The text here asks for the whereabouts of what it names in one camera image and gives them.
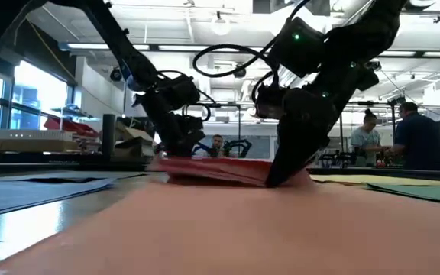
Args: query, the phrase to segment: green fabric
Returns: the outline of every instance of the green fabric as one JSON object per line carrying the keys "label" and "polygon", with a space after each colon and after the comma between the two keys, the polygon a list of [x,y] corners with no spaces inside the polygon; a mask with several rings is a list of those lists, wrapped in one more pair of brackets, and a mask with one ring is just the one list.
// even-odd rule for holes
{"label": "green fabric", "polygon": [[391,186],[387,184],[367,184],[367,188],[374,191],[440,202],[440,186]]}

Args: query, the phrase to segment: gray fabric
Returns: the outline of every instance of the gray fabric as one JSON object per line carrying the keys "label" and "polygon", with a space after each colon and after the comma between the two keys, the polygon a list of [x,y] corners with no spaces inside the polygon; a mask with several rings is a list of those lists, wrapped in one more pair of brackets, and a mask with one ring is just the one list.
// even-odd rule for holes
{"label": "gray fabric", "polygon": [[116,178],[123,179],[133,176],[140,176],[143,173],[140,172],[110,172],[110,171],[61,171],[52,173],[29,173],[27,175],[20,176],[0,176],[0,180],[30,180],[30,179],[49,179],[49,178],[59,178],[59,179],[70,179],[70,178]]}
{"label": "gray fabric", "polygon": [[18,209],[81,196],[111,187],[116,179],[88,183],[34,183],[0,181],[0,214]]}

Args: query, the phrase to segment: woman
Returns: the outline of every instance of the woman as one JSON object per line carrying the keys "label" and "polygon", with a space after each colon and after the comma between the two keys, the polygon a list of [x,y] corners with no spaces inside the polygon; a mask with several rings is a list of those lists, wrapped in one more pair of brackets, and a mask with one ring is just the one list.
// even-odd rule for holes
{"label": "woman", "polygon": [[377,152],[385,150],[385,147],[381,147],[381,136],[374,130],[376,115],[370,109],[364,113],[364,124],[352,132],[351,145],[357,155],[356,165],[373,167],[376,166]]}

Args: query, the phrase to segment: yellow fabric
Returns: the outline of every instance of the yellow fabric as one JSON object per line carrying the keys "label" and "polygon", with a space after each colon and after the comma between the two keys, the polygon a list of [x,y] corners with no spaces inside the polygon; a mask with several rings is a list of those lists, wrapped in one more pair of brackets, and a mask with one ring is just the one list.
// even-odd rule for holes
{"label": "yellow fabric", "polygon": [[310,175],[313,180],[324,183],[341,183],[345,185],[361,185],[366,183],[381,183],[395,186],[440,186],[438,180],[417,180],[391,176],[368,175]]}

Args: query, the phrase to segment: dark blue shirt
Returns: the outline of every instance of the dark blue shirt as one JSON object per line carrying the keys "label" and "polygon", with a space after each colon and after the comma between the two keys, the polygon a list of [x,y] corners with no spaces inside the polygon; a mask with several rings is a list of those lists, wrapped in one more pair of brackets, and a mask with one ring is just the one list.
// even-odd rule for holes
{"label": "dark blue shirt", "polygon": [[405,146],[405,169],[440,170],[440,138],[437,122],[417,113],[396,128],[395,144]]}

